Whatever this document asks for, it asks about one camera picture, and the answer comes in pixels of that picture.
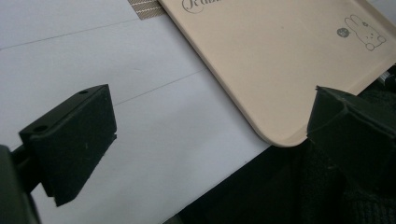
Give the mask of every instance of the beige plastic board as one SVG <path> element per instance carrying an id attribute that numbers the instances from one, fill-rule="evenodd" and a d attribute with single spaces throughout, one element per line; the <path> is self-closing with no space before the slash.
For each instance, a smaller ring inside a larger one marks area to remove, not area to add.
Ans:
<path id="1" fill-rule="evenodd" d="M 396 28 L 363 0 L 160 0 L 254 130 L 302 143 L 316 86 L 358 94 L 396 62 Z"/>

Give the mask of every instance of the dark fabric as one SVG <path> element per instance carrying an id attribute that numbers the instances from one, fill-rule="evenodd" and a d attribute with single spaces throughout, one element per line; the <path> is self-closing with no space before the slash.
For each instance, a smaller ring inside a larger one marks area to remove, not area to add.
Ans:
<path id="1" fill-rule="evenodd" d="M 373 84 L 361 98 L 396 114 L 396 95 Z M 185 224 L 395 224 L 396 199 L 350 183 L 309 141 L 270 147 L 181 213 Z"/>
<path id="2" fill-rule="evenodd" d="M 365 189 L 396 189 L 396 116 L 355 95 L 318 87 L 307 136 L 349 181 Z"/>

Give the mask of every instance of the white surface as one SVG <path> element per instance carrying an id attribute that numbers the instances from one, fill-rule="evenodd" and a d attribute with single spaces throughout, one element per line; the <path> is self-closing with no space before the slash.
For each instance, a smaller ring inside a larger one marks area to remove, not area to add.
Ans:
<path id="1" fill-rule="evenodd" d="M 374 4 L 395 18 L 394 0 Z M 137 20 L 127 0 L 0 1 L 0 80 L 12 148 L 75 92 L 110 85 L 119 138 L 73 202 L 35 189 L 44 224 L 162 223 L 268 147 L 175 25 Z"/>

